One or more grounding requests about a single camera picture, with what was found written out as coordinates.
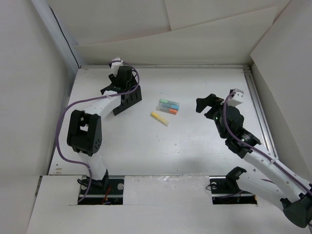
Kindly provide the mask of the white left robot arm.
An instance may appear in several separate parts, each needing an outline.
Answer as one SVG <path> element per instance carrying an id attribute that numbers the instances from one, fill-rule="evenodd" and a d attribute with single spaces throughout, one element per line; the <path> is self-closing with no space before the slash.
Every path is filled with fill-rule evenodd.
<path id="1" fill-rule="evenodd" d="M 142 100 L 135 75 L 130 66 L 118 67 L 109 75 L 111 84 L 101 90 L 102 98 L 82 111 L 74 110 L 70 116 L 67 145 L 90 166 L 92 188 L 100 194 L 109 186 L 105 179 L 108 171 L 98 154 L 102 144 L 102 120 L 109 113 L 116 116 Z"/>

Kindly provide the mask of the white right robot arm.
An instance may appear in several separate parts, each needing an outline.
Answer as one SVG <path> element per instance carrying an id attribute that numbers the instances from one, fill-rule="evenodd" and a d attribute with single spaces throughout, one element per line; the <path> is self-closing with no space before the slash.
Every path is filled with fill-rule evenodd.
<path id="1" fill-rule="evenodd" d="M 253 178 L 247 170 L 235 167 L 227 175 L 226 188 L 252 193 L 280 209 L 294 225 L 305 228 L 312 224 L 312 184 L 297 175 L 262 146 L 261 141 L 244 127 L 244 117 L 237 106 L 244 93 L 231 89 L 225 98 L 210 94 L 196 99 L 196 112 L 210 107 L 205 117 L 214 121 L 219 136 L 228 149 L 266 176 Z"/>

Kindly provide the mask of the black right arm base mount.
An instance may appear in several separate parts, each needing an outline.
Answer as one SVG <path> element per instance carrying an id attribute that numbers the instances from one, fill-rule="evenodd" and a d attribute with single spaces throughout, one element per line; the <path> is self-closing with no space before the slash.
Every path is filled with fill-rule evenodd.
<path id="1" fill-rule="evenodd" d="M 226 175 L 209 176 L 209 184 L 206 190 L 211 192 L 214 205 L 257 205 L 256 196 L 241 190 L 237 184 L 239 177 L 247 171 L 241 167 L 235 167 Z"/>

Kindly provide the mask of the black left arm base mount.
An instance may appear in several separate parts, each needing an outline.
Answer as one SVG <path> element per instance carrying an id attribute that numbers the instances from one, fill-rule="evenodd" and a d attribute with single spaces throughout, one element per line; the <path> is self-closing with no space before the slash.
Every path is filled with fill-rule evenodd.
<path id="1" fill-rule="evenodd" d="M 103 180 L 92 180 L 91 187 L 87 192 L 89 177 L 83 176 L 78 179 L 80 191 L 78 205 L 122 205 L 124 192 L 123 176 L 108 176 L 106 173 Z"/>

